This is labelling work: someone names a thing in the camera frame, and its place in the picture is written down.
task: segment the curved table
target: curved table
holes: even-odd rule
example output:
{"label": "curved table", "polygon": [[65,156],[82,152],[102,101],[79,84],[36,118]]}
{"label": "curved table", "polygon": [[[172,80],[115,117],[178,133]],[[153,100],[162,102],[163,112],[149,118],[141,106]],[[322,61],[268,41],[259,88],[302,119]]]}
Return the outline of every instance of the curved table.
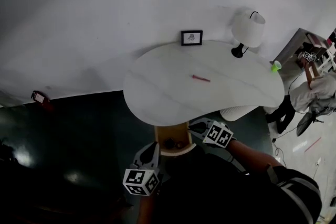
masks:
{"label": "curved table", "polygon": [[230,44],[203,41],[201,46],[172,43],[145,53],[125,77],[129,109],[148,124],[171,126],[226,108],[279,106],[284,85],[270,63],[250,51],[235,58],[231,49]]}

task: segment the white lampshade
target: white lampshade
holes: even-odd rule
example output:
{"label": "white lampshade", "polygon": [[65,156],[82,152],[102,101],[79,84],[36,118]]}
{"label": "white lampshade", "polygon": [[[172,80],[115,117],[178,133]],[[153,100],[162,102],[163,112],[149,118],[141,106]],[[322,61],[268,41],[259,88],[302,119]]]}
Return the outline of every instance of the white lampshade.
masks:
{"label": "white lampshade", "polygon": [[235,18],[232,34],[240,43],[247,47],[255,48],[261,43],[264,33],[265,19],[257,12],[242,14]]}

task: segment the red marker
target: red marker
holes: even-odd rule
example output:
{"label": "red marker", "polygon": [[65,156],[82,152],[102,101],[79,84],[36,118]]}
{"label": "red marker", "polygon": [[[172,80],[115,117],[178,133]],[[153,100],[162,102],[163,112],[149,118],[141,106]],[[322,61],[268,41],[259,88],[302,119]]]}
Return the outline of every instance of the red marker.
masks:
{"label": "red marker", "polygon": [[206,82],[210,82],[210,80],[205,79],[205,78],[198,77],[198,76],[196,76],[196,75],[193,75],[192,78],[193,78],[193,79],[203,80],[203,81],[206,81]]}

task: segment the white shirt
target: white shirt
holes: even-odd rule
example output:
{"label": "white shirt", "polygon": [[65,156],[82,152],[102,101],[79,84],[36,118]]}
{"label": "white shirt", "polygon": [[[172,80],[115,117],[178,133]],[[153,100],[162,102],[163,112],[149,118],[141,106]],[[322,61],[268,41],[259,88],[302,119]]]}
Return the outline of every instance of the white shirt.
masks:
{"label": "white shirt", "polygon": [[317,97],[318,99],[328,99],[336,92],[336,73],[317,77],[310,83],[304,82],[299,87],[289,93],[290,102],[296,111],[305,111],[310,103]]}

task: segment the fire extinguisher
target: fire extinguisher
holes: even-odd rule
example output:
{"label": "fire extinguisher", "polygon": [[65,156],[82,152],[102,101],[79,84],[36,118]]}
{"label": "fire extinguisher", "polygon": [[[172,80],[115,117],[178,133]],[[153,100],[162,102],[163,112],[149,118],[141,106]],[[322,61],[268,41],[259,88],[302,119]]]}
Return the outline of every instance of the fire extinguisher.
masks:
{"label": "fire extinguisher", "polygon": [[44,93],[40,91],[33,91],[31,98],[47,111],[51,112],[54,110],[54,107],[50,103],[49,98]]}

